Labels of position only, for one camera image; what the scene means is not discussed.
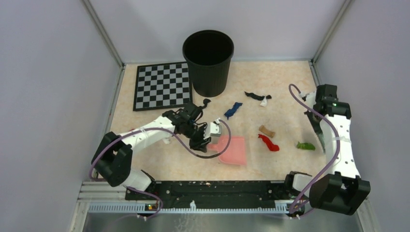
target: metal frame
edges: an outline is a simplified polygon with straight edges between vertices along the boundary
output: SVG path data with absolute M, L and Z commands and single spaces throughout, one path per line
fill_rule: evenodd
M 340 8 L 338 14 L 336 15 L 335 19 L 333 20 L 332 25 L 330 26 L 329 30 L 327 31 L 325 37 L 323 38 L 321 44 L 319 45 L 318 50 L 315 53 L 315 56 L 313 56 L 311 62 L 313 65 L 316 65 L 318 60 L 320 59 L 322 52 L 328 45 L 330 39 L 333 37 L 333 34 L 335 33 L 338 25 L 340 24 L 341 20 L 343 19 L 343 16 L 345 15 L 346 11 L 349 9 L 351 6 L 351 3 L 353 3 L 354 0 L 345 0 L 342 7 Z
M 91 2 L 89 0 L 81 0 L 85 9 L 87 10 L 88 14 L 92 22 L 94 23 L 97 31 L 100 33 L 107 49 L 110 51 L 111 55 L 117 62 L 118 66 L 121 67 L 120 73 L 118 75 L 118 82 L 116 85 L 115 94 L 113 96 L 111 102 L 110 112 L 107 116 L 107 123 L 105 125 L 104 133 L 110 130 L 111 122 L 114 115 L 114 110 L 117 104 L 119 90 L 121 88 L 122 79 L 124 77 L 125 72 L 125 64 L 122 61 L 121 57 L 119 56 L 114 44 L 112 43 L 111 39 L 109 38 L 102 22 L 97 16 Z M 337 27 L 342 20 L 343 16 L 345 15 L 348 8 L 351 6 L 353 0 L 345 0 L 341 9 L 339 10 L 337 16 L 335 17 L 331 27 L 329 28 L 327 34 L 325 35 L 323 41 L 321 42 L 317 52 L 315 53 L 314 57 L 309 61 L 310 70 L 312 72 L 313 80 L 315 85 L 322 84 L 322 81 L 319 77 L 319 74 L 316 69 L 316 64 L 320 59 L 324 49 L 328 45 L 329 41 L 333 37 L 333 34 L 337 30 Z M 82 232 L 84 225 L 86 223 L 86 217 L 88 212 L 122 212 L 122 213 L 143 213 L 141 205 L 138 202 L 131 203 L 124 199 L 125 197 L 125 188 L 124 187 L 110 187 L 106 182 L 83 182 L 81 187 L 77 204 L 75 207 L 74 215 L 72 218 L 70 231 L 71 232 Z M 275 209 L 266 209 L 262 211 L 258 210 L 198 210 L 187 208 L 183 210 L 185 213 L 286 213 L 286 204 L 289 201 L 278 201 L 277 208 Z M 164 210 L 161 213 L 181 213 L 181 211 L 173 211 L 173 210 Z M 364 232 L 379 232 L 380 226 L 378 224 L 378 220 L 374 215 L 373 208 L 370 204 L 369 199 L 366 199 L 362 205 L 357 210 L 357 215 L 359 218 L 359 223 L 362 226 Z
M 122 61 L 121 57 L 118 54 L 117 49 L 115 48 L 113 42 L 108 36 L 108 33 L 105 30 L 100 18 L 98 18 L 98 15 L 95 12 L 94 7 L 92 6 L 91 2 L 89 0 L 81 0 L 81 2 L 83 3 L 84 8 L 87 10 L 87 13 L 89 14 L 90 19 L 94 23 L 95 28 L 97 29 L 98 33 L 101 35 L 102 40 L 104 41 L 105 45 L 108 48 L 108 51 L 110 51 L 111 55 L 117 62 L 118 66 L 124 67 L 124 62 Z

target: chessboard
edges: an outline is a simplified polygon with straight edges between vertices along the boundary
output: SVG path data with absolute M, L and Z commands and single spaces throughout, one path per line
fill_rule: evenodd
M 183 107 L 192 101 L 186 62 L 138 66 L 134 111 Z

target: tan toy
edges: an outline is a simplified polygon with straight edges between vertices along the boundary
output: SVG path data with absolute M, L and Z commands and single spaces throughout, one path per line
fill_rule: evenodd
M 264 125 L 261 125 L 259 127 L 259 131 L 266 134 L 267 136 L 273 138 L 275 136 L 275 133 L 273 131 L 268 130 Z

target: white wall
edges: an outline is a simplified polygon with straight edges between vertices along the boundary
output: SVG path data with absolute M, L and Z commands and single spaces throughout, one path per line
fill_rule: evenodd
M 408 231 L 410 1 L 357 0 L 321 57 L 350 103 L 354 156 L 383 231 Z
M 192 33 L 216 29 L 233 59 L 312 58 L 344 0 L 92 0 L 124 62 L 183 60 Z
M 67 231 L 118 66 L 79 0 L 0 3 L 0 231 Z

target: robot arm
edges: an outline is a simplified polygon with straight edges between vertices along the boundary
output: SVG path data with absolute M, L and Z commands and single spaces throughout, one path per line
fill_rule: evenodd
M 326 121 L 312 112 L 305 112 L 321 141 L 327 163 L 336 152 L 336 141 L 340 140 L 337 159 L 326 175 L 315 182 L 305 195 L 314 208 L 352 215 L 370 193 L 370 183 L 361 179 L 354 163 L 350 140 L 350 106 L 338 101 L 337 87 L 332 85 L 318 86 L 315 92 L 302 96 L 302 99 L 307 106 L 328 119 L 339 134 L 336 137 Z M 292 183 L 292 189 L 300 192 L 312 180 L 312 176 L 292 172 L 286 179 Z
M 123 185 L 141 191 L 146 190 L 153 181 L 153 178 L 142 170 L 131 168 L 132 154 L 159 140 L 172 136 L 172 134 L 166 131 L 150 130 L 150 128 L 163 128 L 175 134 L 183 134 L 190 139 L 191 149 L 206 152 L 206 146 L 211 142 L 211 135 L 219 136 L 221 133 L 220 125 L 215 122 L 211 122 L 209 125 L 207 123 L 198 125 L 195 122 L 203 114 L 202 110 L 206 108 L 209 102 L 208 99 L 205 99 L 204 106 L 188 103 L 183 109 L 179 109 L 176 112 L 172 110 L 167 111 L 154 121 L 126 133 L 119 135 L 113 132 L 107 133 L 101 141 L 91 163 L 115 139 L 132 132 L 142 131 L 126 137 L 112 146 L 97 161 L 95 169 L 112 187 Z

